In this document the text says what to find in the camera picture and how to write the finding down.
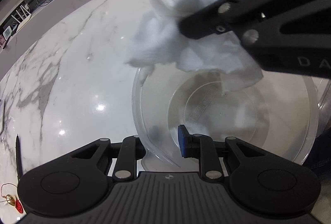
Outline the clear plastic bowl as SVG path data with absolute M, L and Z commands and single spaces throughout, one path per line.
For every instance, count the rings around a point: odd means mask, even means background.
M 181 156 L 177 128 L 223 142 L 236 137 L 302 164 L 320 131 L 319 97 L 307 76 L 264 72 L 257 84 L 231 92 L 218 72 L 189 72 L 158 65 L 140 68 L 132 89 L 137 134 L 146 149 L 146 171 L 195 171 Z

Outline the white cloth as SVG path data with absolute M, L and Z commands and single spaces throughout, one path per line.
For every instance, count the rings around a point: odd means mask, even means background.
M 240 45 L 238 37 L 221 25 L 214 32 L 198 14 L 218 0 L 150 0 L 128 43 L 126 64 L 147 68 L 172 64 L 183 72 L 218 71 L 225 90 L 238 91 L 263 78 L 261 68 Z

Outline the white router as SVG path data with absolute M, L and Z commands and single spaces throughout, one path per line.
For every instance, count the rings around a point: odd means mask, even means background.
M 11 17 L 18 23 L 19 26 L 23 26 L 31 18 L 31 13 L 23 5 L 20 5 L 11 14 Z

